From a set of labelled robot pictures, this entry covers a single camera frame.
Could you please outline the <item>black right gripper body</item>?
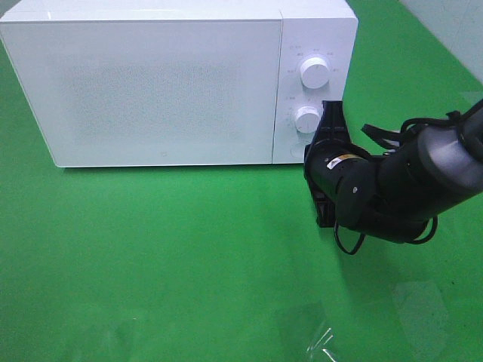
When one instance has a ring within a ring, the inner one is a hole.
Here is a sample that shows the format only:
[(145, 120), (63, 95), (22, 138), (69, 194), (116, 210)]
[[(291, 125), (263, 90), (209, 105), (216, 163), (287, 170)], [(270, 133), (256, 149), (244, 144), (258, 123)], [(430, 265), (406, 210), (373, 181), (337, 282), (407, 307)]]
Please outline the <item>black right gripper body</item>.
[(317, 133), (306, 147), (304, 176), (311, 193), (326, 196), (351, 195), (353, 153), (347, 130)]

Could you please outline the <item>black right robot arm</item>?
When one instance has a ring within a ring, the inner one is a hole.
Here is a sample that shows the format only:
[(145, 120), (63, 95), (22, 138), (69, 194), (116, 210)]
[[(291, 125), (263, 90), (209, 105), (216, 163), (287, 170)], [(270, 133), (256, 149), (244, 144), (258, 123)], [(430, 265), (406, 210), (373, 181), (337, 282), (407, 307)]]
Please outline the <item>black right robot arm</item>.
[(324, 111), (304, 155), (317, 224), (399, 244), (422, 244), (438, 215), (482, 191), (482, 105), (446, 118), (410, 118), (399, 131), (369, 124), (384, 148), (372, 155), (349, 136), (340, 101)]

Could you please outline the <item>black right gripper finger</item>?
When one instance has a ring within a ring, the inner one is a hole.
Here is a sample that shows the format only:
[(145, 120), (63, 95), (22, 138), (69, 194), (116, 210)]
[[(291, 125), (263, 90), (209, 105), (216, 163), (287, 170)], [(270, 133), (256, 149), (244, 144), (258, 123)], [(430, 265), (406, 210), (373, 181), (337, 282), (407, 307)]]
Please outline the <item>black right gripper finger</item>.
[(322, 108), (323, 113), (317, 130), (319, 133), (349, 133), (342, 100), (323, 100)]
[(335, 226), (335, 203), (319, 190), (311, 191), (316, 211), (316, 223), (320, 228), (333, 228)]

